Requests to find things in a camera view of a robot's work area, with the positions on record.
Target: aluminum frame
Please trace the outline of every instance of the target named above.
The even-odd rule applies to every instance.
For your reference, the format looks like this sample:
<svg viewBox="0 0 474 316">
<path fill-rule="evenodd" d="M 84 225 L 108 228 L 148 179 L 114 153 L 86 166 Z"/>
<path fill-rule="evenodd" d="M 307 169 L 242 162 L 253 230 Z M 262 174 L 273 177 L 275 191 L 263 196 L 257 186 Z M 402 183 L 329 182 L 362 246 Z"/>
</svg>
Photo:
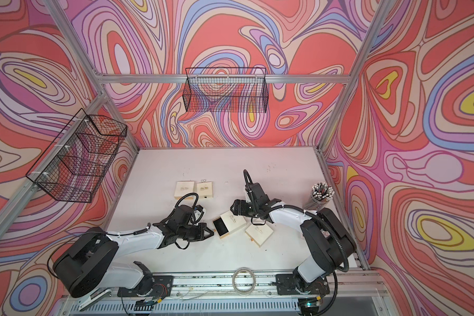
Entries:
<svg viewBox="0 0 474 316">
<path fill-rule="evenodd" d="M 325 175 L 326 181 L 331 187 L 335 187 L 334 179 L 331 176 L 329 176 L 330 171 L 327 165 L 327 161 L 325 160 L 325 157 L 320 151 L 316 150 L 316 148 L 314 149 L 314 152 L 316 154 L 316 158 L 318 159 L 319 167 L 322 169 L 322 172 Z M 335 190 L 333 200 L 335 204 L 335 209 L 337 210 L 337 213 L 339 214 L 339 218 L 341 220 L 342 225 L 344 225 L 344 227 L 347 229 L 351 237 L 353 237 L 354 240 L 357 240 L 353 226 L 350 225 L 348 214 L 344 211 L 345 210 L 344 201 L 339 196 L 337 190 Z M 358 255 L 358 259 L 360 260 L 361 268 L 363 270 L 370 270 L 371 266 L 368 264 L 367 258 L 363 254 L 363 251 L 360 247 L 360 243 L 356 243 L 356 254 Z"/>
<path fill-rule="evenodd" d="M 64 10 L 62 9 L 58 0 L 44 0 L 44 4 L 46 8 L 49 10 L 51 17 L 55 21 L 58 29 L 60 30 L 61 34 L 67 41 L 69 49 L 72 53 L 76 54 L 77 59 L 81 63 L 86 76 L 94 85 L 94 88 L 99 92 L 102 93 L 103 96 L 106 98 L 106 102 L 110 105 L 107 106 L 108 112 L 111 114 L 112 118 L 119 120 L 121 123 L 126 124 L 125 120 L 121 116 L 118 111 L 118 108 L 114 104 L 112 98 L 110 98 L 107 94 L 107 90 L 103 83 L 100 83 L 98 78 L 96 77 L 96 69 L 92 65 L 91 61 L 89 60 L 88 54 L 84 51 L 81 41 L 77 37 L 77 34 L 74 30 L 74 27 L 70 23 L 67 15 L 65 14 Z M 133 151 L 139 151 L 137 144 L 135 143 L 135 139 L 130 134 L 127 134 L 126 139 L 128 140 L 130 146 L 132 147 Z"/>
<path fill-rule="evenodd" d="M 51 16 L 53 17 L 57 27 L 60 29 L 60 32 L 62 35 L 65 37 L 69 49 L 74 53 L 79 62 L 81 62 L 81 65 L 86 72 L 86 75 L 90 82 L 94 85 L 95 89 L 99 92 L 99 95 L 95 100 L 92 101 L 92 105 L 87 108 L 88 113 L 95 113 L 100 109 L 100 106 L 103 103 L 107 103 L 107 110 L 109 113 L 112 115 L 113 118 L 120 120 L 121 122 L 124 122 L 123 117 L 119 113 L 116 105 L 114 104 L 113 100 L 108 96 L 107 91 L 105 89 L 105 84 L 106 83 L 184 83 L 185 81 L 185 76 L 184 75 L 156 75 L 156 74 L 151 74 L 151 75 L 110 75 L 110 74 L 99 74 L 91 61 L 89 60 L 89 57 L 87 53 L 84 51 L 81 42 L 79 41 L 79 38 L 77 37 L 74 28 L 72 27 L 72 24 L 68 20 L 65 12 L 61 8 L 59 2 L 57 0 L 44 0 L 44 3 L 46 5 L 46 8 L 49 10 L 51 13 Z M 389 10 L 392 8 L 393 4 L 395 3 L 395 0 L 388 0 L 388 1 L 381 1 L 378 4 L 378 8 L 376 10 L 375 15 L 373 16 L 373 20 L 371 22 L 371 25 L 367 31 L 367 34 L 365 38 L 362 41 L 362 45 L 357 53 L 357 56 L 353 62 L 353 66 L 351 67 L 350 74 L 349 75 L 267 75 L 266 79 L 268 83 L 342 83 L 345 86 L 343 87 L 339 98 L 335 104 L 334 111 L 332 115 L 329 118 L 329 121 L 327 125 L 325 126 L 325 129 L 322 133 L 322 137 L 320 139 L 320 142 L 316 146 L 316 151 L 317 151 L 317 158 L 318 161 L 320 162 L 320 166 L 325 174 L 328 173 L 328 167 L 326 166 L 326 162 L 323 160 L 323 155 L 321 154 L 321 148 L 323 148 L 324 145 L 326 145 L 328 139 L 327 136 L 331 135 L 333 129 L 335 128 L 335 125 L 337 121 L 339 120 L 343 109 L 346 107 L 349 101 L 351 101 L 351 92 L 353 91 L 354 86 L 357 83 L 357 78 L 358 75 L 363 68 L 363 65 L 365 63 L 365 60 L 368 57 L 368 54 L 370 53 L 370 50 L 372 49 L 372 45 L 375 41 L 375 38 L 377 37 L 377 34 L 379 33 L 383 22 L 385 21 L 385 18 L 389 12 Z M 69 137 L 70 132 L 73 132 L 75 130 L 74 127 L 75 124 L 69 129 L 65 135 L 62 137 L 60 142 L 63 141 L 64 137 Z M 127 136 L 128 142 L 130 143 L 130 146 L 132 147 L 132 150 L 134 151 L 134 160 L 137 156 L 137 153 L 139 151 L 138 147 L 136 146 L 136 143 L 130 135 Z M 46 156 L 46 159 L 42 161 L 42 163 L 39 165 L 37 168 L 40 169 L 42 167 L 42 164 L 44 162 L 48 161 L 48 157 L 51 155 L 55 155 L 55 151 L 52 151 L 49 153 L 49 155 Z M 126 180 L 123 182 L 123 185 L 120 188 L 120 192 L 116 196 L 115 200 L 113 201 L 113 207 L 117 204 L 117 201 L 120 198 L 122 188 L 124 187 L 124 184 L 126 183 Z M 38 190 L 38 188 L 35 188 L 33 184 L 28 185 L 28 183 L 25 183 L 21 188 L 18 189 L 18 191 L 14 194 L 13 198 L 11 198 L 7 204 L 0 210 L 0 239 L 3 236 L 3 234 L 8 230 L 10 225 L 14 222 L 15 218 L 20 214 L 20 212 L 24 209 L 24 207 L 28 204 L 32 196 L 35 194 L 35 192 Z M 337 196 L 335 197 L 335 204 L 338 208 L 338 212 L 341 215 L 342 218 L 346 215 L 344 211 L 344 205 L 341 203 L 340 197 Z M 348 226 L 348 220 L 347 217 L 342 219 L 342 221 L 346 221 L 345 225 Z M 361 249 L 358 252 L 358 256 L 360 258 L 360 261 L 362 262 L 362 268 L 368 269 L 368 263 L 365 260 L 365 257 L 362 256 Z M 366 272 L 368 275 L 369 274 L 379 274 L 374 271 Z M 351 286 L 352 289 L 360 289 L 360 290 L 365 290 L 369 291 L 372 290 L 373 293 L 375 294 L 383 294 L 384 296 L 387 295 L 387 290 L 384 287 L 384 284 L 382 281 L 379 281 L 377 284 L 379 286 L 382 286 L 381 292 L 379 290 L 375 291 L 376 285 L 374 284 L 374 281 L 372 281 L 369 285 L 368 282 L 362 282 L 360 284 L 362 287 L 355 287 L 356 284 L 352 282 L 343 282 L 341 280 L 341 283 L 344 284 L 344 286 Z M 64 307 L 69 306 L 70 300 L 67 300 L 65 304 L 63 305 Z"/>
<path fill-rule="evenodd" d="M 103 96 L 99 94 L 96 98 L 94 98 L 86 108 L 88 113 L 96 113 L 100 106 L 103 103 Z M 81 121 L 75 121 L 70 128 L 60 137 L 58 144 L 64 144 L 69 137 L 76 131 L 77 126 Z M 45 167 L 49 164 L 49 162 L 55 157 L 58 151 L 61 149 L 60 146 L 54 147 L 45 157 L 44 159 L 38 164 L 37 168 L 35 168 L 34 172 L 40 172 L 44 170 Z M 25 179 L 23 184 L 16 190 L 14 195 L 7 201 L 6 205 L 2 207 L 0 210 L 0 239 L 3 235 L 7 232 L 9 227 L 14 223 L 15 219 L 19 216 L 19 214 L 23 211 L 26 207 L 28 202 L 32 199 L 34 194 L 38 191 L 39 187 L 31 182 L 28 179 Z"/>
<path fill-rule="evenodd" d="M 346 105 L 351 102 L 352 92 L 354 87 L 358 82 L 358 76 L 360 75 L 361 70 L 367 60 L 368 55 L 371 52 L 371 49 L 376 41 L 376 38 L 383 27 L 383 23 L 388 16 L 391 8 L 395 4 L 395 0 L 386 0 L 381 1 L 378 4 L 378 8 L 376 9 L 376 13 L 373 16 L 372 22 L 367 30 L 365 38 L 362 41 L 362 45 L 358 53 L 356 54 L 356 58 L 353 62 L 353 66 L 351 67 L 351 71 L 349 72 L 350 80 L 347 85 L 342 88 L 341 93 L 339 94 L 339 99 L 335 104 L 334 111 L 329 117 L 328 122 L 326 123 L 322 136 L 319 139 L 317 144 L 317 148 L 323 148 L 326 143 L 329 141 L 328 136 L 332 134 L 339 118 L 341 117 L 342 111 L 346 108 Z"/>
<path fill-rule="evenodd" d="M 100 83 L 185 83 L 186 75 L 96 74 Z M 265 75 L 267 83 L 349 83 L 349 75 Z"/>
<path fill-rule="evenodd" d="M 128 181 L 128 178 L 130 177 L 130 172 L 133 168 L 133 165 L 135 164 L 135 161 L 137 161 L 137 157 L 139 156 L 139 153 L 135 153 L 133 156 L 132 163 L 130 164 L 130 167 L 128 168 L 128 171 L 126 172 L 125 179 L 121 183 L 121 186 L 119 187 L 119 190 L 116 194 L 116 197 L 114 198 L 114 201 L 111 204 L 111 208 L 107 212 L 106 219 L 103 221 L 102 224 L 102 229 L 104 231 L 107 231 L 107 228 L 111 222 L 111 218 L 114 215 L 114 211 L 116 211 L 116 207 L 118 207 L 119 199 L 121 198 L 121 194 L 123 194 L 123 190 L 125 189 L 126 183 Z"/>
<path fill-rule="evenodd" d="M 314 297 L 315 295 L 281 295 L 277 293 L 277 288 L 270 284 L 275 281 L 275 275 L 279 273 L 291 273 L 291 270 L 271 270 L 271 271 L 255 271 L 256 286 L 255 290 L 246 295 L 245 300 L 257 300 L 257 301 L 269 301 L 274 300 L 291 300 L 296 301 L 299 298 Z M 389 297 L 388 289 L 384 284 L 384 280 L 378 271 L 362 271 L 360 269 L 350 269 L 347 273 L 336 272 L 338 278 L 338 297 L 361 297 L 367 296 L 376 298 L 374 305 L 378 309 L 384 306 L 381 302 L 383 298 Z M 233 271 L 228 272 L 202 272 L 202 273 L 162 273 L 161 275 L 172 275 L 174 276 L 172 283 L 171 296 L 163 300 L 164 303 L 181 303 L 186 304 L 188 302 L 197 301 L 214 301 L 219 302 L 225 301 L 237 301 L 243 299 L 242 295 L 237 294 L 232 286 L 232 275 Z M 249 278 L 241 277 L 236 279 L 237 285 L 249 286 Z M 329 299 L 334 292 L 334 279 L 330 275 L 327 277 L 327 281 L 330 287 L 330 294 L 324 299 Z M 125 299 L 125 305 L 129 307 L 128 311 L 133 312 L 133 304 L 136 300 L 142 298 L 131 298 Z M 121 299 L 117 297 L 117 290 L 114 289 L 112 296 L 104 298 L 95 305 L 99 307 L 90 308 L 85 312 L 78 312 L 77 307 L 81 303 L 82 299 L 76 299 L 72 297 L 62 298 L 63 303 L 59 305 L 59 309 L 53 311 L 54 315 L 69 315 L 69 314 L 88 314 L 88 312 L 94 312 L 92 314 L 110 314 L 114 311 L 117 313 L 121 312 L 122 309 L 116 310 L 112 307 L 107 306 L 115 305 L 116 307 L 122 306 Z M 281 310 L 290 310 L 291 306 L 285 306 L 284 308 L 276 309 L 275 312 Z M 197 313 L 189 305 L 179 306 L 176 308 L 175 313 Z M 245 308 L 233 308 L 232 311 L 227 312 L 251 312 Z M 380 313 L 379 316 L 386 316 L 386 314 Z"/>
</svg>

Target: small wooden box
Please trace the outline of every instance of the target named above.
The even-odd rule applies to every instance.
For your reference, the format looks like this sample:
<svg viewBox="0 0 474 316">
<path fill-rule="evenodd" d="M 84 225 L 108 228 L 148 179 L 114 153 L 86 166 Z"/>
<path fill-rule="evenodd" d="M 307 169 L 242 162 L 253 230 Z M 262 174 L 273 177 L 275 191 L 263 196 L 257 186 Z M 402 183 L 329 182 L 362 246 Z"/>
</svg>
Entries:
<svg viewBox="0 0 474 316">
<path fill-rule="evenodd" d="M 179 200 L 188 193 L 195 192 L 195 181 L 177 181 L 175 186 L 174 198 Z M 187 200 L 195 199 L 194 196 L 188 196 Z"/>
<path fill-rule="evenodd" d="M 265 225 L 251 225 L 246 229 L 246 234 L 259 247 L 271 236 L 274 231 L 267 224 Z"/>
<path fill-rule="evenodd" d="M 221 214 L 212 221 L 219 237 L 222 239 L 247 225 L 244 216 L 232 214 L 231 211 Z"/>
<path fill-rule="evenodd" d="M 196 184 L 196 193 L 199 199 L 212 198 L 212 182 L 200 182 Z"/>
</svg>

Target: black cable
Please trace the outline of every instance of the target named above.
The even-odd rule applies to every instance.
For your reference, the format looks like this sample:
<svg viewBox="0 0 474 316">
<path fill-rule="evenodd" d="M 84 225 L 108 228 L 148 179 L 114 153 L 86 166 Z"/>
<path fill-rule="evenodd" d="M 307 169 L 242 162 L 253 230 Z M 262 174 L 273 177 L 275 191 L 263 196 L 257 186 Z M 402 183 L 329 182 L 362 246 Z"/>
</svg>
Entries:
<svg viewBox="0 0 474 316">
<path fill-rule="evenodd" d="M 316 314 L 311 314 L 311 316 L 319 316 L 321 314 L 324 314 L 330 309 L 332 305 L 334 305 L 335 297 L 337 296 L 337 274 L 334 271 L 332 275 L 334 276 L 334 294 L 332 296 L 332 299 L 329 301 L 328 305 L 325 308 L 323 308 L 321 311 L 317 312 Z"/>
<path fill-rule="evenodd" d="M 251 176 L 249 175 L 249 172 L 244 169 L 244 181 L 246 181 L 246 184 L 253 184 L 253 180 L 251 180 Z"/>
<path fill-rule="evenodd" d="M 133 233 L 121 234 L 121 235 L 118 235 L 118 234 L 108 234 L 108 233 L 100 233 L 100 234 L 105 234 L 105 235 L 109 235 L 109 236 L 128 236 L 128 235 L 133 235 Z"/>
<path fill-rule="evenodd" d="M 251 201 L 251 208 L 253 209 L 255 216 L 258 216 L 255 195 L 253 194 L 253 190 L 251 190 L 251 185 L 253 184 L 253 180 L 251 180 L 251 176 L 249 176 L 249 173 L 246 169 L 244 169 L 244 181 L 246 182 L 246 192 L 248 193 L 249 200 Z"/>
<path fill-rule="evenodd" d="M 198 218 L 196 221 L 192 221 L 191 223 L 192 223 L 193 225 L 197 224 L 197 223 L 200 222 L 200 220 L 202 219 L 202 216 L 204 216 L 204 211 L 200 212 L 199 218 Z"/>
<path fill-rule="evenodd" d="M 251 218 L 251 224 L 253 224 L 254 226 L 263 226 L 263 225 L 265 225 L 266 223 L 267 223 L 267 221 L 264 221 L 264 222 L 261 223 L 261 224 L 260 224 L 260 223 L 255 224 L 255 223 L 253 223 L 253 218 Z"/>
<path fill-rule="evenodd" d="M 130 316 L 130 314 L 126 311 L 126 307 L 125 307 L 125 303 L 123 302 L 123 296 L 121 296 L 121 304 L 123 305 L 123 310 L 125 311 L 125 313 Z"/>
<path fill-rule="evenodd" d="M 187 198 L 188 196 L 195 196 L 195 202 L 193 203 L 193 206 L 192 208 L 195 208 L 196 206 L 196 203 L 199 201 L 199 195 L 195 192 L 191 192 L 191 193 L 188 193 L 186 195 L 184 195 L 182 198 L 180 198 L 177 203 L 175 204 L 174 208 L 178 207 L 179 206 L 179 203 L 181 203 L 185 198 Z"/>
<path fill-rule="evenodd" d="M 181 248 L 181 246 L 179 246 L 179 244 L 177 243 L 177 241 L 176 241 L 176 242 L 174 242 L 174 243 L 175 243 L 175 245 L 177 246 L 177 248 L 179 248 L 179 249 L 181 249 L 181 250 L 185 250 L 185 249 L 187 249 L 187 248 L 188 248 L 188 246 L 190 245 L 190 242 L 188 242 L 188 244 L 186 245 L 186 247 L 184 247 L 184 248 Z"/>
</svg>

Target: blue swirl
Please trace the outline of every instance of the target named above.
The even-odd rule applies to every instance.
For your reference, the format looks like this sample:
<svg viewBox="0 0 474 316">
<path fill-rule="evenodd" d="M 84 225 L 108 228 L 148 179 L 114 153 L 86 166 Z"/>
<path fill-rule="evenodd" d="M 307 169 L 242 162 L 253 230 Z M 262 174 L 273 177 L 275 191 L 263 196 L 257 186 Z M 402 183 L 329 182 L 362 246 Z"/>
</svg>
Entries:
<svg viewBox="0 0 474 316">
<path fill-rule="evenodd" d="M 38 286 L 40 288 L 40 293 L 39 293 L 39 296 L 35 299 L 35 301 L 33 301 L 33 303 L 26 305 L 21 302 L 21 300 L 19 299 L 19 295 L 21 294 L 21 291 L 25 287 L 31 284 Z M 17 312 L 28 312 L 29 310 L 36 308 L 37 306 L 40 305 L 40 303 L 42 303 L 42 301 L 45 298 L 46 293 L 47 293 L 47 281 L 44 277 L 34 276 L 31 278 L 28 278 L 22 281 L 14 289 L 13 293 L 11 294 L 11 298 L 10 298 L 11 307 Z"/>
<path fill-rule="evenodd" d="M 278 52 L 283 55 L 282 58 L 284 59 L 284 65 L 283 65 L 282 67 L 277 68 L 277 67 L 273 66 L 273 65 L 268 61 L 267 52 L 266 52 L 266 47 L 267 47 L 267 45 L 272 45 L 272 46 L 274 46 L 274 47 L 278 50 Z M 272 70 L 272 72 L 273 72 L 274 74 L 282 74 L 282 73 L 285 73 L 285 72 L 286 72 L 286 66 L 287 66 L 287 65 L 286 65 L 286 57 L 285 57 L 284 54 L 283 54 L 283 50 L 279 47 L 279 45 L 278 45 L 277 43 L 272 42 L 272 41 L 270 40 L 270 38 L 268 38 L 267 36 L 261 35 L 261 36 L 260 36 L 260 49 L 261 49 L 263 55 L 266 57 L 266 59 L 267 59 L 267 64 L 269 65 L 270 69 Z"/>
<path fill-rule="evenodd" d="M 183 52 L 183 47 L 184 43 L 186 42 L 186 38 L 188 36 L 188 32 L 193 26 L 193 24 L 196 22 L 196 20 L 202 16 L 204 13 L 213 10 L 213 9 L 218 9 L 218 8 L 231 8 L 231 9 L 237 9 L 241 10 L 244 12 L 247 12 L 254 17 L 256 17 L 260 22 L 262 22 L 267 29 L 269 29 L 272 34 L 274 35 L 274 39 L 276 42 L 279 42 L 279 30 L 278 27 L 274 24 L 274 21 L 265 14 L 255 10 L 251 9 L 241 3 L 237 3 L 231 0 L 220 0 L 218 3 L 210 3 L 208 1 L 199 1 L 191 5 L 191 7 L 188 9 L 188 12 L 186 13 L 186 17 L 184 19 L 184 23 L 181 29 L 181 36 L 180 36 L 180 46 L 177 51 L 177 73 L 181 72 L 181 60 L 182 60 L 182 52 Z"/>
<path fill-rule="evenodd" d="M 355 28 L 353 23 L 351 23 L 351 21 L 349 21 L 345 16 L 341 16 L 338 13 L 332 12 L 332 13 L 329 13 L 325 16 L 319 17 L 318 20 L 316 20 L 314 23 L 312 23 L 305 31 L 303 31 L 299 35 L 295 36 L 295 39 L 301 37 L 302 35 L 304 35 L 306 33 L 309 33 L 312 29 L 315 29 L 315 28 L 317 28 L 318 26 L 320 26 L 322 24 L 326 24 L 326 23 L 334 22 L 334 21 L 337 21 L 340 24 L 344 25 L 349 31 L 351 31 L 355 35 L 357 35 L 358 38 L 361 37 L 360 33 L 358 33 L 358 30 Z"/>
<path fill-rule="evenodd" d="M 216 62 L 221 59 L 232 60 L 237 64 L 237 67 L 246 67 L 246 61 L 242 60 L 242 58 L 239 57 L 238 55 L 232 54 L 232 53 L 217 53 L 217 54 L 210 55 L 206 59 L 204 59 L 198 67 L 209 67 L 213 62 Z M 192 74 L 201 74 L 201 73 L 202 73 L 202 69 L 194 69 Z"/>
<path fill-rule="evenodd" d="M 388 28 L 384 32 L 382 32 L 381 34 L 378 35 L 378 37 L 376 37 L 374 44 L 372 44 L 371 52 L 374 51 L 374 49 L 378 48 L 379 45 L 381 45 L 388 38 L 388 36 L 392 33 L 393 29 L 394 29 L 394 25 L 393 24 L 389 25 Z"/>
<path fill-rule="evenodd" d="M 474 142 L 470 143 L 471 136 L 470 134 L 467 135 L 467 142 L 455 142 L 455 141 L 447 141 L 441 138 L 438 138 L 434 135 L 432 130 L 432 126 L 430 123 L 430 117 L 435 115 L 435 108 L 440 106 L 436 102 L 437 96 L 440 95 L 447 87 L 450 85 L 451 81 L 454 78 L 460 77 L 462 74 L 465 74 L 469 71 L 474 69 L 474 55 L 470 56 L 468 59 L 464 60 L 463 62 L 459 63 L 455 67 L 453 67 L 449 72 L 447 72 L 434 86 L 432 92 L 429 95 L 427 100 L 427 104 L 425 106 L 425 111 L 423 114 L 423 129 L 425 131 L 425 135 L 427 138 L 437 146 L 446 149 L 453 149 L 453 150 L 463 150 L 463 151 L 474 151 Z M 451 131 L 452 134 L 461 134 L 462 132 Z"/>
<path fill-rule="evenodd" d="M 168 123 L 164 124 L 164 122 L 165 122 L 165 118 L 167 117 L 167 114 L 169 114 L 168 107 L 169 107 L 170 101 L 176 95 L 176 93 L 179 92 L 180 89 L 181 89 L 181 84 L 177 83 L 175 89 L 173 89 L 169 93 L 167 98 L 165 98 L 165 101 L 162 104 L 162 110 L 160 111 L 160 125 L 162 128 L 163 138 L 167 142 L 167 147 L 170 147 L 172 145 L 172 143 L 169 140 L 169 137 L 167 136 L 167 130 L 166 130 L 170 125 Z M 183 133 L 187 136 L 186 131 L 181 129 L 180 126 L 178 127 L 179 127 L 179 130 L 182 130 Z"/>
</svg>

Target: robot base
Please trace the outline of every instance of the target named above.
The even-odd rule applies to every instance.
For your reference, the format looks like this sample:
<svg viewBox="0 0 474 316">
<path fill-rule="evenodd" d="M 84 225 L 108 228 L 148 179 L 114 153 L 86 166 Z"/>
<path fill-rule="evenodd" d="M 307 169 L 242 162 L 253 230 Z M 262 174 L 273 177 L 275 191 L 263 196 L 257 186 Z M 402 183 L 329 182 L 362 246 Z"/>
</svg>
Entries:
<svg viewBox="0 0 474 316">
<path fill-rule="evenodd" d="M 275 285 L 278 288 L 279 295 L 298 295 L 300 294 L 295 289 L 295 280 L 293 274 L 275 275 Z M 309 294 L 316 294 L 318 296 L 325 296 L 330 294 L 329 284 L 326 278 L 317 278 L 305 290 Z"/>
<path fill-rule="evenodd" d="M 172 280 L 174 279 L 171 275 L 153 275 L 152 276 L 152 289 L 147 297 L 164 297 L 170 296 L 172 290 Z M 139 295 L 132 289 L 119 288 L 118 297 L 139 297 Z"/>
</svg>

